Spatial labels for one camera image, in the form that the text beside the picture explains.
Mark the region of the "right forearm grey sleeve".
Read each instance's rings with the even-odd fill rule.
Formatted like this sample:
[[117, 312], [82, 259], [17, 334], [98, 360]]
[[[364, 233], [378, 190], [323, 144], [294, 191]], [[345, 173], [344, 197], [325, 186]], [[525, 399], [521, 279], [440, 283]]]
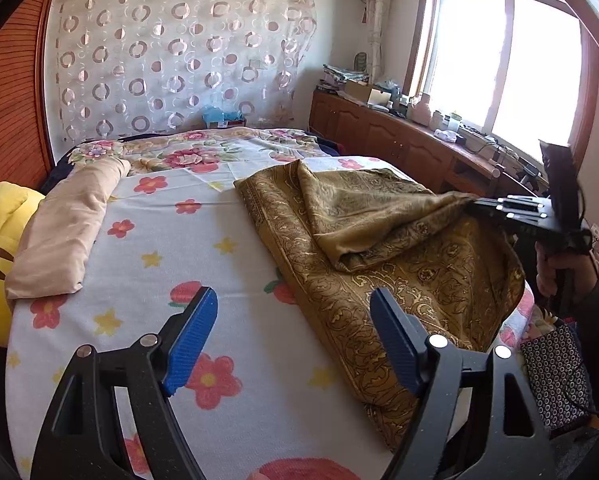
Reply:
[[571, 313], [578, 326], [593, 402], [599, 410], [599, 271], [590, 257], [576, 257], [573, 268], [576, 285]]

